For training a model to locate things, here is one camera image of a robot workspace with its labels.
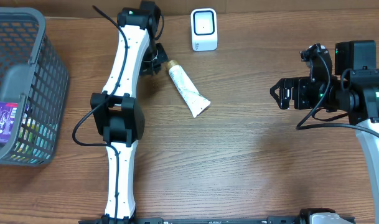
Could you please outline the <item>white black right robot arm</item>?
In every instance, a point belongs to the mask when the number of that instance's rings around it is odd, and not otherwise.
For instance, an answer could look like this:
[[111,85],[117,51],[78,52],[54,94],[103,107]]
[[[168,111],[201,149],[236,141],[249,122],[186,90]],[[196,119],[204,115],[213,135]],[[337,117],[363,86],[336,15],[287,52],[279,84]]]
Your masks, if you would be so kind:
[[301,51],[309,76],[282,78],[270,94],[282,110],[294,102],[297,110],[309,113],[297,130],[349,128],[365,156],[379,223],[379,69],[376,43],[352,40],[335,45],[335,57],[321,44]]

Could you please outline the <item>purple Carefree pad pack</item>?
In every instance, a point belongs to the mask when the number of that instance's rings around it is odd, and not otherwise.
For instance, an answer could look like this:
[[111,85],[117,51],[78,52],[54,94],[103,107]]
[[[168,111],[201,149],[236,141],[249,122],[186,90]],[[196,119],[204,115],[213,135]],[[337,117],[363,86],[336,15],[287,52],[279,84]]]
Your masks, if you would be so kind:
[[17,103],[0,102],[0,144],[6,144],[12,135]]

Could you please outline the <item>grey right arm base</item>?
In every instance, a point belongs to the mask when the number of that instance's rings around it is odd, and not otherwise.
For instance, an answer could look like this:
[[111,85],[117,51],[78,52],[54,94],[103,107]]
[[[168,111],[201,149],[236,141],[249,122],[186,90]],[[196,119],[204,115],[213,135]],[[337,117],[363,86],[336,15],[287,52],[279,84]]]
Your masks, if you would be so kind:
[[352,224],[329,208],[301,209],[295,223],[299,224]]

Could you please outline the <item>white tube gold cap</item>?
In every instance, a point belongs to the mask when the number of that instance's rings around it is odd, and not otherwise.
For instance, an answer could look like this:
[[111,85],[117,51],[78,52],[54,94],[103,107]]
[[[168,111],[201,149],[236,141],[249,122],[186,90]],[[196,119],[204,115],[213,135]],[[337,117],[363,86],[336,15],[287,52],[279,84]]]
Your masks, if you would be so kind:
[[170,60],[167,63],[167,70],[175,87],[189,107],[192,116],[196,118],[210,106],[211,102],[199,93],[189,76],[176,60]]

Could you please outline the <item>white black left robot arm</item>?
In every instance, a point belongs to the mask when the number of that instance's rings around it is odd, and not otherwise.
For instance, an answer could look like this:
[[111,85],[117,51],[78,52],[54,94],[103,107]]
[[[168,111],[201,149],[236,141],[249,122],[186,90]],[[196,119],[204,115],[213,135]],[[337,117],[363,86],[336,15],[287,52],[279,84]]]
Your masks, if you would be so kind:
[[112,71],[101,93],[90,99],[98,133],[106,144],[109,162],[108,201],[97,223],[132,223],[134,157],[145,127],[145,117],[136,97],[141,75],[161,71],[168,61],[158,39],[164,17],[153,1],[139,8],[125,7],[113,23],[118,29],[118,48]]

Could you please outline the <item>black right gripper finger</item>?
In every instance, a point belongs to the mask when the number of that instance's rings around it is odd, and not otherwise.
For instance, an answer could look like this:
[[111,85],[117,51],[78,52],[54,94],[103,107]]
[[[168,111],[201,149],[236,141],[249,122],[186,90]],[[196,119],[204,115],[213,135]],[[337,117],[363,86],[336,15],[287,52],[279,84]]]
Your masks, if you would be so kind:
[[290,89],[290,88],[291,88],[291,79],[282,78],[270,88],[270,92],[275,92],[277,89],[284,90],[284,89]]
[[289,109],[289,102],[291,100],[291,90],[288,88],[271,88],[270,94],[277,102],[278,106],[282,110]]

